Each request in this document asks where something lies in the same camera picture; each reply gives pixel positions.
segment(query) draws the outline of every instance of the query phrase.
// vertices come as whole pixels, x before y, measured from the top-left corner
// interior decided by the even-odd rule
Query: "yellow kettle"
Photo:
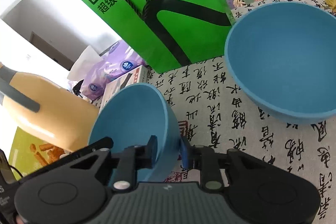
[[[48,79],[0,63],[0,104],[18,126],[68,151],[88,144],[99,109]]]

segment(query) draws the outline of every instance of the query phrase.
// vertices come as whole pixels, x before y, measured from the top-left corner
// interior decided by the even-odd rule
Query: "gray kettle handle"
[[[3,95],[8,96],[13,101],[24,106],[25,108],[37,113],[40,110],[40,104],[30,99],[23,93],[19,92],[17,89],[13,88],[8,82],[0,77],[0,92]]]

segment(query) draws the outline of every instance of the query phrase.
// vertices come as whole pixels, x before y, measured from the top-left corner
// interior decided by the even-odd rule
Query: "blue object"
[[[263,111],[293,124],[336,114],[336,18],[281,2],[244,15],[226,39],[229,72]]]
[[[111,137],[111,152],[132,145],[146,145],[157,136],[157,157],[153,169],[138,171],[138,181],[164,181],[179,157],[180,131],[177,119],[154,86],[138,83],[119,91],[99,114],[89,143]]]

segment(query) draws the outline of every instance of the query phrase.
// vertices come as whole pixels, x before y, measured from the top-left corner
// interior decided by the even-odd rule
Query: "white tissue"
[[[87,48],[82,52],[80,57],[72,66],[68,74],[68,80],[83,80],[89,70],[93,67],[93,65],[97,64],[102,60],[103,58],[100,57],[99,54],[91,46],[87,46]]]

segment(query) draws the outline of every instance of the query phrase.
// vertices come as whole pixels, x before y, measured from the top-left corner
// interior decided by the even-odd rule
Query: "tablecloth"
[[[239,20],[260,5],[299,1],[324,9],[323,0],[266,0],[232,10]],[[318,81],[318,75],[312,75]],[[148,82],[157,87],[173,109],[181,134],[192,145],[207,145],[226,153],[237,148],[312,182],[321,195],[314,223],[335,223],[335,118],[312,125],[281,122],[258,108],[231,78],[223,57],[157,74]],[[167,182],[199,180],[178,162]]]

